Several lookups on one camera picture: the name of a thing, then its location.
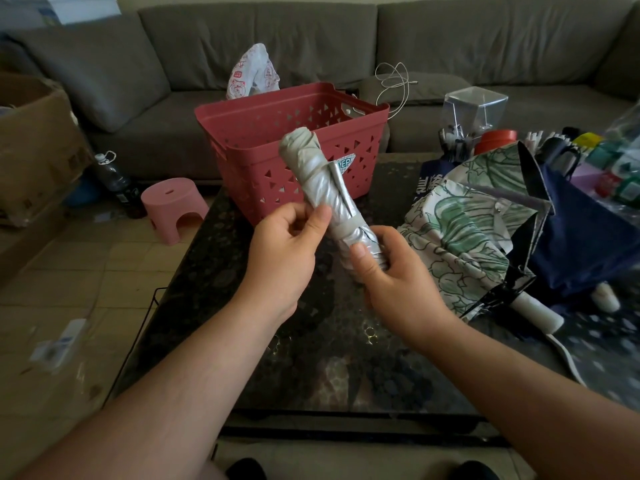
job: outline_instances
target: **forearm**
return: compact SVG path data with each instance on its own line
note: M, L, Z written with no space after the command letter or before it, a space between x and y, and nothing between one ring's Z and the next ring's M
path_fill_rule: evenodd
M419 341L478 411L548 478L640 478L640 415L450 321Z
M231 302L20 478L192 478L276 331Z

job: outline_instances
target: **left hand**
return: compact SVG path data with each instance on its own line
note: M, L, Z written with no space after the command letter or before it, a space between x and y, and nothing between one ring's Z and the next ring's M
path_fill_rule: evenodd
M292 316L316 266L316 249L331 221L331 208L288 203L258 224L244 279L234 300L250 303L277 325Z

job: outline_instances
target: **red plastic basket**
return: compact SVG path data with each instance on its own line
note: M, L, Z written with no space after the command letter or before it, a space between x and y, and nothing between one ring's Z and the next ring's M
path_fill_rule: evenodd
M342 103L365 114L352 119L342 111ZM374 106L326 82L205 104L195 110L230 197L254 226L281 204L303 199L296 177L278 154L284 135L306 126L318 136L327 160L354 153L344 181L357 198L369 192L388 113L388 104Z

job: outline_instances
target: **person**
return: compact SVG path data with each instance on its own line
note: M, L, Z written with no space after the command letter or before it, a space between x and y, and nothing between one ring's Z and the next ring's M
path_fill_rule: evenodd
M281 206L255 229L231 301L135 385L28 466L20 479L204 478L224 421L315 266L331 209ZM462 323L393 228L351 259L384 325L425 355L544 478L640 478L640 415Z

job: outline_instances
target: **silver fabric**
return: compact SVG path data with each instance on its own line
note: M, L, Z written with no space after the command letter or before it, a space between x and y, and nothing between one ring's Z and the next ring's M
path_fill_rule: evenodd
M340 262L357 279L349 258L349 247L357 242L368 247L382 269L388 268L378 238L362 219L344 184L340 168L328 162L317 136L308 128L298 128L280 142L280 156L298 179L307 201L313 208L322 204L333 213L329 232L340 250Z

